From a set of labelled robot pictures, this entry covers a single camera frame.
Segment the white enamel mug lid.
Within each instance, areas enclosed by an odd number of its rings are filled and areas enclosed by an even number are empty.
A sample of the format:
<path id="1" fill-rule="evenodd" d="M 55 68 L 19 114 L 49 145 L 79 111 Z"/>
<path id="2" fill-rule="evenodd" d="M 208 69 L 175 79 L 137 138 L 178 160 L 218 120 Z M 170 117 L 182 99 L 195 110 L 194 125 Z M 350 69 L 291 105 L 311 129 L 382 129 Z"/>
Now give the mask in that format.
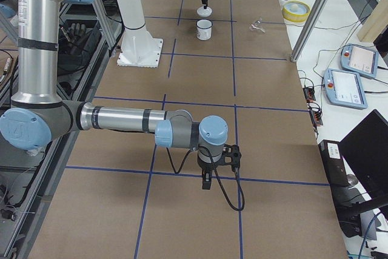
<path id="1" fill-rule="evenodd" d="M 204 6 L 200 6 L 198 9 L 197 9 L 197 14 L 199 17 L 201 18 L 207 18 L 209 17 L 211 14 L 212 14 L 212 9 L 210 7 L 204 7 Z"/>

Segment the white enamel mug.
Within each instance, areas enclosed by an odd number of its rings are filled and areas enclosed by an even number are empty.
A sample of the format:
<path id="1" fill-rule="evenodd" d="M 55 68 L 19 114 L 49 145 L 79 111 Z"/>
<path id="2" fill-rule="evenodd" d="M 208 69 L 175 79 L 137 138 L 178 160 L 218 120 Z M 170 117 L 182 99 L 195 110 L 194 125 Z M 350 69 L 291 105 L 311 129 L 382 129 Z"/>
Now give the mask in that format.
<path id="1" fill-rule="evenodd" d="M 196 22 L 196 37 L 201 41 L 207 41 L 212 35 L 213 22 L 208 19 L 200 19 Z"/>

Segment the yellow tape roll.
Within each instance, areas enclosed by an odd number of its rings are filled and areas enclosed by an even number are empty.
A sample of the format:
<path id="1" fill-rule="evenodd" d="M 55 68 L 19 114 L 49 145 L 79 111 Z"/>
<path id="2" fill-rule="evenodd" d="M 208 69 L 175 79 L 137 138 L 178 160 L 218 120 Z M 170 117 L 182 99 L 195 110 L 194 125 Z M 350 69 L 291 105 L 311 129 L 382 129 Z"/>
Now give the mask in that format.
<path id="1" fill-rule="evenodd" d="M 290 22 L 304 22 L 310 14 L 311 8 L 301 1 L 287 1 L 282 7 L 283 18 Z"/>

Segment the black box device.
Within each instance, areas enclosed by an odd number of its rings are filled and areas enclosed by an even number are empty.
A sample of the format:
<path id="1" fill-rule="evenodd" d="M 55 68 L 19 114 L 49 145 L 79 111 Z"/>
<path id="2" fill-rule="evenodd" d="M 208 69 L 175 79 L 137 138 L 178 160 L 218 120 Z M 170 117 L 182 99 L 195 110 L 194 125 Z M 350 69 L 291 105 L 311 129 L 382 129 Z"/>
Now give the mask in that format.
<path id="1" fill-rule="evenodd" d="M 339 142 L 322 140 L 318 147 L 329 184 L 336 187 L 350 187 Z"/>

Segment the orange connector board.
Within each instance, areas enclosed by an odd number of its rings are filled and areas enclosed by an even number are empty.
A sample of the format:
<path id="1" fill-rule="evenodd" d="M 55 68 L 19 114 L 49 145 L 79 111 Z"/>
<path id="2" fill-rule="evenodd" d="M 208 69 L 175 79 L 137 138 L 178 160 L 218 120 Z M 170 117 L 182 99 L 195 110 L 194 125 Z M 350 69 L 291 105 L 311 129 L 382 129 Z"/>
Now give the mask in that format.
<path id="1" fill-rule="evenodd" d="M 316 101 L 314 87 L 304 87 L 303 93 L 304 93 L 304 97 L 308 103 Z"/>

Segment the black monitor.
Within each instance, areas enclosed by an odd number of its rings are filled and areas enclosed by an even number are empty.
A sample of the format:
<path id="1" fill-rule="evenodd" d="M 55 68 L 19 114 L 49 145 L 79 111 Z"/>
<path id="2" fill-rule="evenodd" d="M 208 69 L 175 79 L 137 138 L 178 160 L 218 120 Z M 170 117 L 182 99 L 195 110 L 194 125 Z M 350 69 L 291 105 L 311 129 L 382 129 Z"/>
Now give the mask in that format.
<path id="1" fill-rule="evenodd" d="M 378 110 L 340 141 L 339 150 L 371 198 L 387 194 L 387 120 Z"/>

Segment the near teach pendant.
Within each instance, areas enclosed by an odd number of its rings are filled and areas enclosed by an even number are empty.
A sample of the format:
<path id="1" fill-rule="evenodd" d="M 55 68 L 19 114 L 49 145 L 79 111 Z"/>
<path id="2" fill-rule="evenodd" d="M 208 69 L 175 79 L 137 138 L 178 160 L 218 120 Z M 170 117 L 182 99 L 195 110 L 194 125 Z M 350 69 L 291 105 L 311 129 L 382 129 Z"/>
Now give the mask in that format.
<path id="1" fill-rule="evenodd" d="M 329 103 L 353 109 L 368 107 L 361 77 L 356 72 L 327 69 L 323 77 Z"/>

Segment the teach pendant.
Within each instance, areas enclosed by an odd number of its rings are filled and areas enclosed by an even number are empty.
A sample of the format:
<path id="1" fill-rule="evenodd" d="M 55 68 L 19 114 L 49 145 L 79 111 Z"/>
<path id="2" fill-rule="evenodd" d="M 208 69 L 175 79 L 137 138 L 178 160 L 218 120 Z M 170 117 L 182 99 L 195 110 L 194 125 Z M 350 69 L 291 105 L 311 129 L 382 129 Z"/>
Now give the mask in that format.
<path id="1" fill-rule="evenodd" d="M 353 109 L 368 107 L 361 77 L 356 72 L 327 69 L 323 77 L 329 103 Z"/>
<path id="2" fill-rule="evenodd" d="M 344 70 L 374 79 L 378 68 L 378 52 L 358 44 L 348 44 L 342 48 L 340 63 Z"/>

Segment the far teach pendant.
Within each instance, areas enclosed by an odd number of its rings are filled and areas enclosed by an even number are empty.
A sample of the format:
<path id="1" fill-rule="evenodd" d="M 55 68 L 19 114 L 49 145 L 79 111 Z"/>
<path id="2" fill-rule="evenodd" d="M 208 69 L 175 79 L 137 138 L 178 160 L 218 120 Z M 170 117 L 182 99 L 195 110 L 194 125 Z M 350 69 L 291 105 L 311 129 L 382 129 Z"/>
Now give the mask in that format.
<path id="1" fill-rule="evenodd" d="M 340 63 L 344 70 L 374 79 L 378 68 L 378 52 L 358 44 L 348 44 L 342 48 Z"/>

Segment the aluminium frame post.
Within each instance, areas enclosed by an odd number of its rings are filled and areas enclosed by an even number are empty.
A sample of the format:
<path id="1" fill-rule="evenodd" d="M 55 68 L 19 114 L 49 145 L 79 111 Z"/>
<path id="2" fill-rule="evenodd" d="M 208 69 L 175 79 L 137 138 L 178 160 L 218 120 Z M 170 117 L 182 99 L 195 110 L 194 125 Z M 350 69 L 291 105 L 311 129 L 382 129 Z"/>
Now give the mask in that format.
<path id="1" fill-rule="evenodd" d="M 298 58 L 300 57 L 327 1 L 328 0 L 315 0 L 310 15 L 308 16 L 290 55 L 291 62 L 297 62 Z"/>

